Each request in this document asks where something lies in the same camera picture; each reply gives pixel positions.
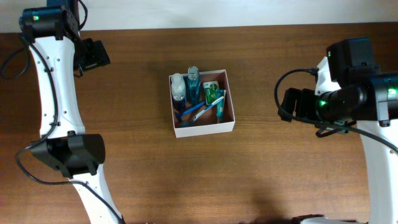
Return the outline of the teal mouthwash bottle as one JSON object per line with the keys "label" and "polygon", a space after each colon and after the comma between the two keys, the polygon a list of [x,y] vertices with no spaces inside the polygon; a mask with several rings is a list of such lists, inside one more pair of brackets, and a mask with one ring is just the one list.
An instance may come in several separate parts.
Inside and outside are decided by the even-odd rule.
{"label": "teal mouthwash bottle", "polygon": [[197,105],[200,101],[200,73],[196,66],[188,68],[188,90],[192,105]]}

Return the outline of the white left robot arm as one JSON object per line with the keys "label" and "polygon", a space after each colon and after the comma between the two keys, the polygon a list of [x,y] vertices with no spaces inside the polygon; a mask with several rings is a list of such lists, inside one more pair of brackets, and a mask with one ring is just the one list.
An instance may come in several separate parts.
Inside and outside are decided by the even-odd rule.
{"label": "white left robot arm", "polygon": [[40,139],[16,154],[16,162],[32,180],[20,156],[30,152],[64,177],[59,185],[73,185],[91,223],[124,223],[112,200],[105,176],[105,145],[100,134],[85,131],[78,109],[75,81],[84,72],[110,63],[101,41],[82,39],[86,21],[80,19],[82,1],[47,1],[45,7],[25,9],[19,19],[21,39],[34,58],[41,103]]}

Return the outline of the blue disposable razor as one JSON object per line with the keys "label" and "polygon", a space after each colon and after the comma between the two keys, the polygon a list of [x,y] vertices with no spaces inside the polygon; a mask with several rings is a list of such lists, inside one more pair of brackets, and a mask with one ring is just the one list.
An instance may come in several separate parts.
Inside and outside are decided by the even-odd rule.
{"label": "blue disposable razor", "polygon": [[175,116],[176,116],[176,118],[177,118],[177,120],[178,120],[179,122],[182,122],[182,117],[183,117],[183,116],[188,115],[188,114],[190,114],[190,113],[192,113],[192,112],[194,112],[194,111],[200,109],[200,108],[201,108],[202,106],[204,106],[205,104],[206,104],[205,101],[201,101],[201,102],[199,102],[199,104],[194,105],[194,106],[191,106],[189,109],[187,109],[187,110],[185,110],[185,111],[183,111],[183,112],[175,112]]}

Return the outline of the green soap box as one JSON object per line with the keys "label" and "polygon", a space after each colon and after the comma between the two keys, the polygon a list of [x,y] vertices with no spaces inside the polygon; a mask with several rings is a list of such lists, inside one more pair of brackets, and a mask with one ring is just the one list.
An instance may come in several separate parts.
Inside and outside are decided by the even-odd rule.
{"label": "green soap box", "polygon": [[218,81],[203,82],[205,101],[207,105],[212,104],[217,99],[217,90],[220,89]]}

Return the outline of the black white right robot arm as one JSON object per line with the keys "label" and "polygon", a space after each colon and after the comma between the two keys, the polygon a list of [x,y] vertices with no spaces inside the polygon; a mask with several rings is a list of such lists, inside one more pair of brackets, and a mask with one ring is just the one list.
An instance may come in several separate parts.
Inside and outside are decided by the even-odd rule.
{"label": "black white right robot arm", "polygon": [[397,72],[382,72],[367,37],[330,45],[316,68],[314,90],[274,97],[284,121],[311,124],[318,138],[360,135],[369,185],[369,223],[397,223]]}

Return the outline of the blue white toothbrush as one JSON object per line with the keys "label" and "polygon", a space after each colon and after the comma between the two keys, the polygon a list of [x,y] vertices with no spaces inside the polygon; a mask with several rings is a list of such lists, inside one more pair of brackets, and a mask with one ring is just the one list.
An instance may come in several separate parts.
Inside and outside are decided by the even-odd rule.
{"label": "blue white toothbrush", "polygon": [[214,102],[212,102],[212,104],[208,105],[205,109],[201,110],[200,112],[198,112],[194,118],[188,122],[188,121],[182,121],[180,123],[180,127],[181,128],[186,128],[186,127],[190,127],[193,126],[194,122],[201,117],[203,114],[205,114],[208,110],[210,110],[212,107],[214,107],[217,103],[221,102],[224,99],[223,96],[217,98]]}

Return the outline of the green white toothpaste tube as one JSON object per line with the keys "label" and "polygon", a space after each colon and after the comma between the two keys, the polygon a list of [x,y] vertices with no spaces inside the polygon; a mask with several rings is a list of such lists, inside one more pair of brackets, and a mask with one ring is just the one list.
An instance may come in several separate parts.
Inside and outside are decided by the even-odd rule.
{"label": "green white toothpaste tube", "polygon": [[217,98],[223,97],[222,100],[217,102],[217,114],[216,114],[216,123],[220,124],[223,122],[223,115],[224,115],[224,101],[225,101],[225,96],[226,96],[226,91],[225,90],[217,90],[216,91],[216,96]]}

